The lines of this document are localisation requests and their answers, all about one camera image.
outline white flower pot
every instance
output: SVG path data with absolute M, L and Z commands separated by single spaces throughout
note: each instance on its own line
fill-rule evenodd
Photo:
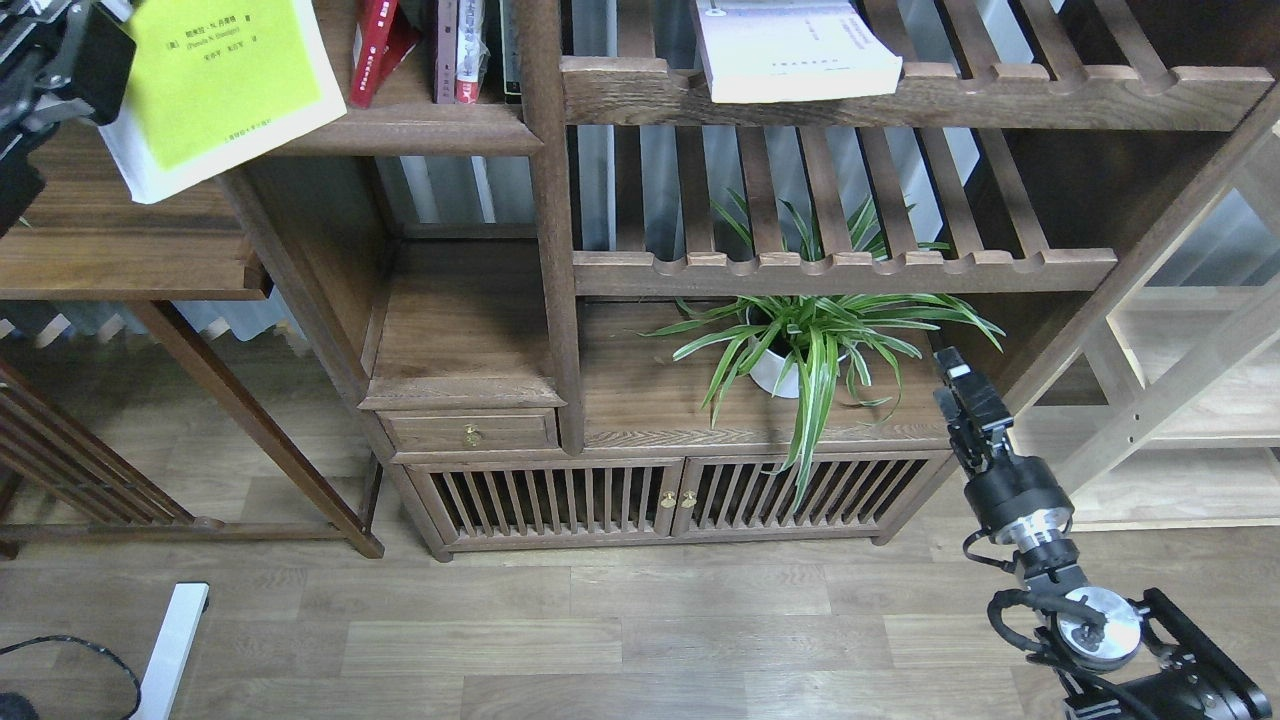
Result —
M 755 338 L 751 338 L 748 341 L 748 345 L 751 351 L 755 351 L 760 343 Z M 786 377 L 782 378 L 782 382 L 778 382 L 778 377 L 782 375 L 782 365 L 785 364 L 786 357 L 772 350 L 765 350 L 764 355 L 760 356 L 760 361 L 751 368 L 751 379 L 774 397 L 800 397 L 799 366 L 792 365 L 787 370 Z

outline brass drawer knob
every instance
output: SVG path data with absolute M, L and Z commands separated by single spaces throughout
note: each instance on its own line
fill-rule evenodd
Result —
M 472 425 L 472 424 L 467 424 L 465 428 L 462 428 L 462 430 L 463 430 L 463 433 L 462 433 L 462 445 L 465 445 L 467 447 L 479 447 L 480 446 L 480 441 L 484 439 L 484 434 L 480 432 L 479 427 Z

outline slatted cabinet door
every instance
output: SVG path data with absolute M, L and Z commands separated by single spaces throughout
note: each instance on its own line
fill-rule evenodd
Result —
M 672 537 L 881 537 L 922 484 L 936 480 L 948 451 L 818 455 L 800 507 L 792 512 L 795 469 L 782 457 L 692 457 L 685 464 Z
M 408 471 L 449 548 L 465 551 L 666 538 L 681 466 L 663 459 Z

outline small drawer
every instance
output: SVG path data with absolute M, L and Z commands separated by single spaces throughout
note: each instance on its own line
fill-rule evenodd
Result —
M 557 447 L 556 410 L 387 410 L 378 414 L 397 452 Z

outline potted plant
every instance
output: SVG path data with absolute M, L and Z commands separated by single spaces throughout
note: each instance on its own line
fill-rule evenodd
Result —
M 733 192 L 731 196 L 746 215 L 745 200 Z M 812 219 L 805 223 L 790 202 L 782 204 L 799 232 L 801 256 L 806 260 L 819 259 L 820 243 L 812 229 L 815 223 Z M 753 245 L 750 231 L 741 220 L 719 205 L 716 205 L 716 210 L 744 242 Z M 849 218 L 847 228 L 855 250 L 868 251 L 879 260 L 888 258 L 884 233 L 869 197 Z M 925 245 L 931 250 L 946 245 Z M 710 409 L 713 427 L 719 415 L 721 400 L 733 380 L 742 375 L 751 375 L 756 384 L 773 395 L 797 397 L 787 456 L 774 470 L 781 473 L 795 466 L 792 512 L 799 509 L 808 489 L 814 448 L 827 425 L 845 357 L 850 363 L 849 369 L 844 370 L 844 382 L 855 402 L 870 407 L 893 400 L 896 409 L 902 396 L 900 356 L 919 360 L 923 354 L 916 346 L 891 334 L 893 331 L 936 331 L 940 328 L 938 323 L 961 323 L 978 328 L 997 348 L 1000 341 L 996 336 L 1004 334 L 998 327 L 978 316 L 968 302 L 942 293 L 739 296 L 727 305 L 700 313 L 684 301 L 677 304 L 689 319 L 646 333 L 648 336 L 672 336 L 728 318 L 737 320 L 730 328 L 709 332 L 681 346 L 672 355 L 678 361 L 704 347 L 723 343 L 719 363 L 701 402 L 703 409 Z M 858 387 L 872 384 L 868 352 L 882 357 L 893 370 L 896 397 L 859 400 Z M 765 366 L 776 368 L 777 374 L 767 375 L 763 373 Z

